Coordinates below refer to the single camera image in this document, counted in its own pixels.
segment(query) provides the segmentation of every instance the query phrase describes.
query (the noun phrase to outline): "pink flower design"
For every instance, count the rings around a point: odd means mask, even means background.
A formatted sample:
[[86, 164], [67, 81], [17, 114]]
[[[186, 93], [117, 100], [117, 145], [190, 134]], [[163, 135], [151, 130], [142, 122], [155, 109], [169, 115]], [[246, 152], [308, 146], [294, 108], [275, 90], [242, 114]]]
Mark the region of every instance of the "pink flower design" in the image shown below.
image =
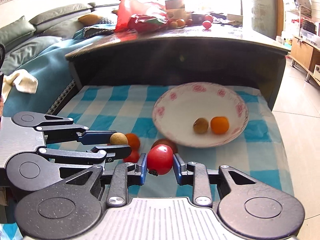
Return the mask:
[[164, 106], [158, 107], [157, 113], [159, 114], [159, 116], [163, 116], [164, 115]]
[[225, 96], [225, 94], [226, 94], [226, 92], [225, 92], [225, 90], [224, 89], [219, 89], [218, 90], [218, 93], [217, 93], [217, 95], [219, 96], [219, 97], [224, 97]]
[[177, 94], [175, 92], [170, 94], [170, 99], [173, 101], [177, 98]]
[[201, 93], [201, 92], [206, 92], [207, 91], [207, 89], [202, 85], [193, 85], [192, 87], [193, 87], [193, 89], [192, 89], [193, 92]]
[[243, 110], [244, 110], [244, 104], [238, 103], [238, 104], [236, 105], [236, 110], [237, 110], [238, 117], [241, 117], [242, 112], [243, 112]]
[[231, 134], [235, 134], [236, 132], [240, 131], [240, 127], [237, 127], [236, 129], [233, 130]]

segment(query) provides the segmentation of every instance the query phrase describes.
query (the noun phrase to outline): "table leg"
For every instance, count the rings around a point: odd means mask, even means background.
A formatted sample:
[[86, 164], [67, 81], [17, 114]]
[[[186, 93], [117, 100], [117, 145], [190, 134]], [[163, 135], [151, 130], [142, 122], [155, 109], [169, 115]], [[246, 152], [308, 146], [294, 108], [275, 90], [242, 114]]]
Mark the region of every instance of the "table leg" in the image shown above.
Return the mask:
[[294, 60], [292, 60], [292, 62], [291, 62], [291, 67], [295, 67], [295, 61]]
[[308, 73], [307, 78], [305, 79], [305, 82], [310, 84], [310, 78], [311, 78], [311, 75]]

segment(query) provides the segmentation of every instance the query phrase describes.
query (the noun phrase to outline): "floor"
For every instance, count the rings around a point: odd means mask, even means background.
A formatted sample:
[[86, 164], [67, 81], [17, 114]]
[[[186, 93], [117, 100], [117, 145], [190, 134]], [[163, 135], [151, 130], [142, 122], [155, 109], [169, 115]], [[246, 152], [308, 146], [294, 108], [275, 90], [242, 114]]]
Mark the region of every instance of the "floor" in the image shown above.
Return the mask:
[[320, 87], [287, 60], [273, 108], [288, 157], [295, 197], [306, 211], [299, 240], [320, 240]]

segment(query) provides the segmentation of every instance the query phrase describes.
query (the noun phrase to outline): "tablecloth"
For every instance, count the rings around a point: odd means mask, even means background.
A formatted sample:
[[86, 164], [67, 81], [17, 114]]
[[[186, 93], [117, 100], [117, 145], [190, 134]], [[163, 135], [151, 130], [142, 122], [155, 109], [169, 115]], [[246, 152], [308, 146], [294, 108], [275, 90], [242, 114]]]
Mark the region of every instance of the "tablecloth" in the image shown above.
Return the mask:
[[[141, 141], [140, 152], [148, 153], [152, 144], [163, 136], [153, 125], [151, 113], [156, 100], [169, 86], [85, 86], [61, 110], [60, 116], [71, 117], [75, 123], [91, 130], [116, 130], [135, 133]], [[244, 132], [232, 142], [216, 148], [195, 149], [178, 146], [185, 162], [203, 163], [208, 169], [229, 165], [275, 188], [293, 195], [284, 145], [276, 120], [260, 91], [248, 87], [229, 86], [245, 101], [249, 122]], [[85, 151], [93, 146], [77, 142], [48, 145], [49, 148]], [[113, 169], [122, 160], [106, 164]], [[216, 186], [212, 195], [219, 200]], [[173, 197], [192, 195], [192, 187], [179, 186], [171, 170], [163, 176], [147, 174], [145, 185], [130, 186], [130, 196]], [[3, 225], [1, 240], [20, 240], [15, 224]]]

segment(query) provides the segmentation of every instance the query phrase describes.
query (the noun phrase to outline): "plate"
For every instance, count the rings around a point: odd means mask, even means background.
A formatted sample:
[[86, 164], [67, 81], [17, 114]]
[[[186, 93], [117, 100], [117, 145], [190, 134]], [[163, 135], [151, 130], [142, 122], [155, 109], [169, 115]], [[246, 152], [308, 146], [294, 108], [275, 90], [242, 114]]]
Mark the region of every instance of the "plate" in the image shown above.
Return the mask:
[[[216, 135], [209, 127], [205, 134], [196, 134], [193, 123], [200, 117], [210, 120], [226, 116], [229, 130]], [[242, 98], [234, 91], [213, 83], [194, 82], [174, 87], [165, 92], [152, 109], [152, 120], [166, 138], [177, 144], [209, 148], [224, 145], [237, 138], [248, 123], [249, 111]]]

